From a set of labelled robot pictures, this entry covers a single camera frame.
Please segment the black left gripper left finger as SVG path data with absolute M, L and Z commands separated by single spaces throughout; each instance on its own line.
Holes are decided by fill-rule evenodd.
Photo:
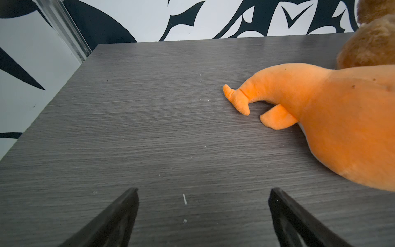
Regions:
M 127 247 L 138 208 L 138 189 L 131 187 L 60 246 Z

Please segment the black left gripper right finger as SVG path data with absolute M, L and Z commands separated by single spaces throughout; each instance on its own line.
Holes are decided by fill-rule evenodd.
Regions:
M 268 205 L 281 247 L 350 247 L 279 187 L 271 189 Z

